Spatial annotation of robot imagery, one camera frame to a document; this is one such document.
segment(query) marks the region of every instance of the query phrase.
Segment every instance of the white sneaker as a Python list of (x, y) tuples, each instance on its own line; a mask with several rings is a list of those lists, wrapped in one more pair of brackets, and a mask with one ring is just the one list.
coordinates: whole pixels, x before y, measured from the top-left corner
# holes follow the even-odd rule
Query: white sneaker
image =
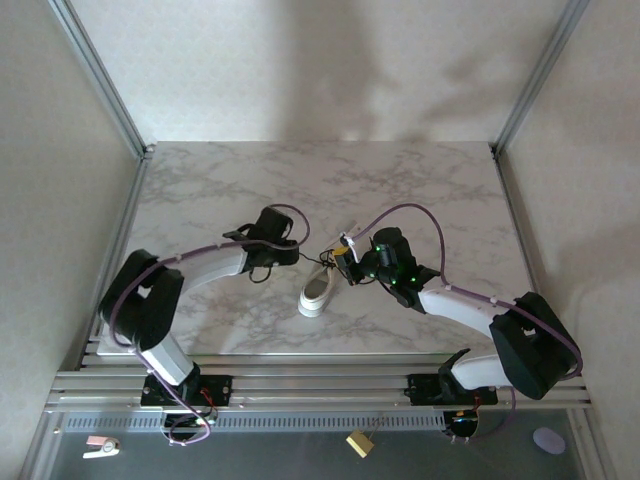
[[(349, 231), (349, 236), (357, 235), (361, 228), (355, 224)], [(323, 251), (340, 246), (340, 240), (336, 240)], [(314, 265), (311, 274), (304, 283), (298, 298), (298, 311), (305, 317), (314, 318), (320, 315), (333, 296), (335, 286), (341, 277), (335, 268)]]

